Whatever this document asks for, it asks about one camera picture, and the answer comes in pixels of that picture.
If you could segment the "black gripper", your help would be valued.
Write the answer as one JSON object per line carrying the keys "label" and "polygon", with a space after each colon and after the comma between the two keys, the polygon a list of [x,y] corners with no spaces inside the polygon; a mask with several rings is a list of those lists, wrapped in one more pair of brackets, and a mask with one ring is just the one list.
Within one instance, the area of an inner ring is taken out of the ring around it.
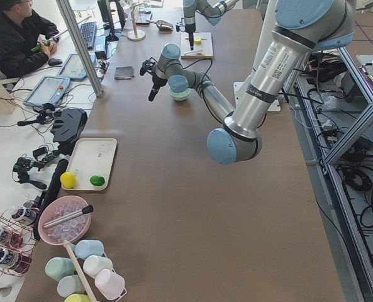
{"label": "black gripper", "polygon": [[196,19],[195,18],[181,18],[179,22],[176,23],[176,31],[181,31],[188,33],[188,41],[190,50],[194,50],[194,33],[196,32]]}
{"label": "black gripper", "polygon": [[153,57],[146,59],[142,63],[139,74],[141,76],[144,76],[145,74],[152,76],[153,86],[150,90],[150,94],[148,95],[148,100],[153,101],[159,92],[160,87],[164,87],[167,84],[165,75],[158,68],[158,61]]}

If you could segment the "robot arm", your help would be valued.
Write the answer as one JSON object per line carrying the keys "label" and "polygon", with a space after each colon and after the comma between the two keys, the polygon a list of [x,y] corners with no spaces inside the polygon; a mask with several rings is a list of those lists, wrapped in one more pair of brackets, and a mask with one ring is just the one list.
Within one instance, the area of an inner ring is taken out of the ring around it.
{"label": "robot arm", "polygon": [[183,68],[180,48],[168,43],[158,60],[142,64],[140,74],[152,76],[153,101],[168,85],[174,92],[195,90],[222,123],[207,138],[211,158],[220,164],[254,158],[262,147],[257,130],[298,60],[313,50],[347,46],[354,36],[356,1],[276,1],[272,40],[236,106],[219,92],[209,75]]}
{"label": "robot arm", "polygon": [[211,25],[220,22],[221,17],[233,9],[238,0],[218,1],[213,6],[207,0],[183,0],[181,20],[176,23],[177,32],[186,32],[190,50],[194,50],[194,34],[196,32],[196,13],[203,16]]}

